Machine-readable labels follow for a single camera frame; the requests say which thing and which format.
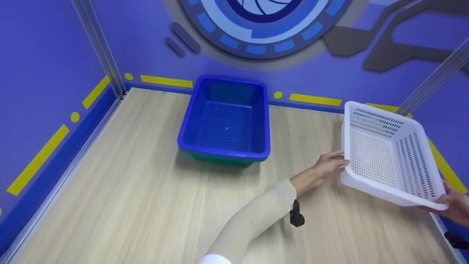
forearm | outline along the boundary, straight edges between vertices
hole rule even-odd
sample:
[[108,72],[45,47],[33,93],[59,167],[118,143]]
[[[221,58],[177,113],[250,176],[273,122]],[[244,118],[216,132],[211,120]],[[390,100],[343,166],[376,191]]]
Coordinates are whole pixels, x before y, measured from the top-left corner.
[[230,218],[208,254],[241,263],[249,243],[288,214],[295,199],[296,190],[290,180],[279,181]]

white plastic basket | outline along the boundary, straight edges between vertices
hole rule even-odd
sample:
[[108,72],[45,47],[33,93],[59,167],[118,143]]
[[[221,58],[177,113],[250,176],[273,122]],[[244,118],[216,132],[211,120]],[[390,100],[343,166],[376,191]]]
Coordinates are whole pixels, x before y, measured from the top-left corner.
[[401,206],[424,205],[445,193],[424,128],[415,120],[348,101],[342,149],[350,164],[343,184]]

wooden floor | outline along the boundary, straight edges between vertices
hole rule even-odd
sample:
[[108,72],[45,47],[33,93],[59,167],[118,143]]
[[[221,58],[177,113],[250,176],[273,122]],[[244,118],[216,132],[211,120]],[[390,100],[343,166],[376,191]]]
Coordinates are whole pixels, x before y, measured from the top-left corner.
[[[339,114],[270,107],[272,153],[247,169],[196,162],[176,137],[188,95],[133,88],[15,264],[190,264],[226,221],[279,179],[340,148]],[[428,213],[326,184],[249,247],[253,264],[454,263]]]

white sleeve cuff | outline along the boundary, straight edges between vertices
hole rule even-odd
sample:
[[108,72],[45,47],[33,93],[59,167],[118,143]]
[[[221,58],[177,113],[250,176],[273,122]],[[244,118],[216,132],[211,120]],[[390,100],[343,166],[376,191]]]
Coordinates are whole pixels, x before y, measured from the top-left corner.
[[217,254],[205,255],[198,264],[232,264],[231,261],[227,260],[225,257]]

metal pole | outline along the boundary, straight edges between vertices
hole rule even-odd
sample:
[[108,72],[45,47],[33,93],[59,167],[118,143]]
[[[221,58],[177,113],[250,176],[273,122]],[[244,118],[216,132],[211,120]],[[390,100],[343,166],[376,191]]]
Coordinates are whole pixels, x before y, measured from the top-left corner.
[[407,116],[469,62],[467,38],[427,79],[405,100],[396,113]]
[[91,44],[96,52],[96,55],[101,62],[101,65],[106,72],[112,89],[116,96],[120,99],[125,95],[126,89],[122,81],[117,65],[111,54],[111,50],[107,45],[104,34],[99,26],[98,19],[93,10],[89,0],[71,0],[75,11],[77,12],[80,20],[82,21],[83,27],[90,39]]

